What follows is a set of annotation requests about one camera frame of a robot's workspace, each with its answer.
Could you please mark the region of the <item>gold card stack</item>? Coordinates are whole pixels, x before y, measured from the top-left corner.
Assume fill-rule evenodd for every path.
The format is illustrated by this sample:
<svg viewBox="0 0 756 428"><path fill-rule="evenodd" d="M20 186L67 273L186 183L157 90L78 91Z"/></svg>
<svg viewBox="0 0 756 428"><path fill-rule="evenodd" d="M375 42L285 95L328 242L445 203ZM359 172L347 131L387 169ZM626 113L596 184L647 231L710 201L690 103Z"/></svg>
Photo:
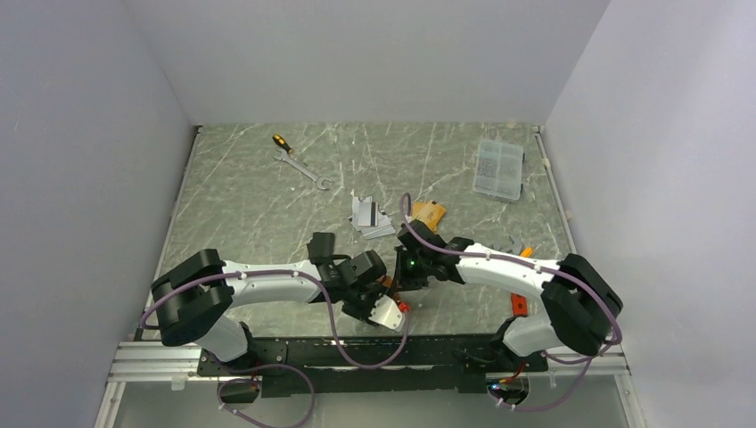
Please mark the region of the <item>gold card stack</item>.
<svg viewBox="0 0 756 428"><path fill-rule="evenodd" d="M433 233L437 233L439 222L446 212L447 209L436 201L414 202L411 219L421 221Z"/></svg>

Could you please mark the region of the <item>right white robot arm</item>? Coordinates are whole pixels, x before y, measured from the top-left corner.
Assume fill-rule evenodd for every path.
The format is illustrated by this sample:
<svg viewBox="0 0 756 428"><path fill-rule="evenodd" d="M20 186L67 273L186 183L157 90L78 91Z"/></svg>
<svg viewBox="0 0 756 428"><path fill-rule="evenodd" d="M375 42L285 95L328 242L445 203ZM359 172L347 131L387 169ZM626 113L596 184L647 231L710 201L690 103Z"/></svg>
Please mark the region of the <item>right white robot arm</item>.
<svg viewBox="0 0 756 428"><path fill-rule="evenodd" d="M498 329L491 357L503 370L558 347L596 357L622 340L617 322L621 298L578 254L529 259L468 238L446 242L419 220L402 226L397 237L409 254L403 265L412 279L497 287L536 305L534 313L510 317Z"/></svg>

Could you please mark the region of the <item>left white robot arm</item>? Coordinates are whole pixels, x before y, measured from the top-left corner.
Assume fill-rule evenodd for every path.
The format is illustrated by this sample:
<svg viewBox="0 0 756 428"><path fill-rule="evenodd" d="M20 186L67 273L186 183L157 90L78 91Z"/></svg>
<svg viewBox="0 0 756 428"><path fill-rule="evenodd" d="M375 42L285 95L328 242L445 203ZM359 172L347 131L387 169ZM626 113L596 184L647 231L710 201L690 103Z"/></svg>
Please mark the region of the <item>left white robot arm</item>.
<svg viewBox="0 0 756 428"><path fill-rule="evenodd" d="M308 259L279 265L222 260L214 249L199 251L158 278L154 300L143 316L167 347L201 346L230 372L242 375L259 362L251 329L226 312L258 303L293 301L341 304L344 314L369 325L401 331L405 317L383 284L386 267L375 251L351 258L312 250Z"/></svg>

